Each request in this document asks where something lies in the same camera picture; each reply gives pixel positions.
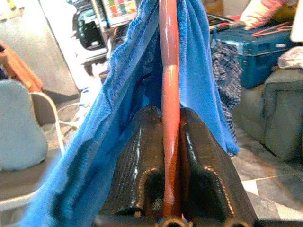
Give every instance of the colorful poster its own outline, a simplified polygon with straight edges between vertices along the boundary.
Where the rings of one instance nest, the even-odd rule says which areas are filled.
[[[102,0],[110,27],[127,23],[137,16],[135,0]]]

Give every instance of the chair backrest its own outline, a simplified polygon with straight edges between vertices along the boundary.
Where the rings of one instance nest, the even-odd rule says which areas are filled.
[[[13,80],[0,81],[0,168],[20,170],[38,164],[47,149],[26,88]]]

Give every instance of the black textured plastic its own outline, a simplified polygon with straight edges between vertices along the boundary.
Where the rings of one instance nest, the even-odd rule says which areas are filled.
[[[155,227],[156,219],[133,216],[109,216],[98,214],[92,227]]]
[[[119,155],[109,196],[101,210],[108,215],[160,217],[164,195],[163,126],[160,111],[147,106],[136,113],[134,134]]]
[[[258,220],[254,227],[303,227],[303,221]]]
[[[231,158],[191,109],[181,109],[182,211],[188,220],[228,218],[253,224],[254,209]]]

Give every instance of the wooden object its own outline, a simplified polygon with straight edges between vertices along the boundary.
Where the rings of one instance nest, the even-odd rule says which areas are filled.
[[[0,41],[0,46],[4,49],[1,53],[8,59],[3,67],[9,77],[20,81],[29,91],[41,91],[43,83],[40,78],[2,41]]]
[[[201,0],[207,13],[224,16],[222,0]]]

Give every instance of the blue towel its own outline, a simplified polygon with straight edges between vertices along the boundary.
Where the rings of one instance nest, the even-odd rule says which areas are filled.
[[[192,108],[229,154],[239,151],[225,122],[212,73],[207,16],[200,0],[178,0],[180,104]],[[27,210],[22,227],[90,226],[111,185],[125,126],[142,107],[161,107],[159,0],[143,0],[110,74],[67,154]]]

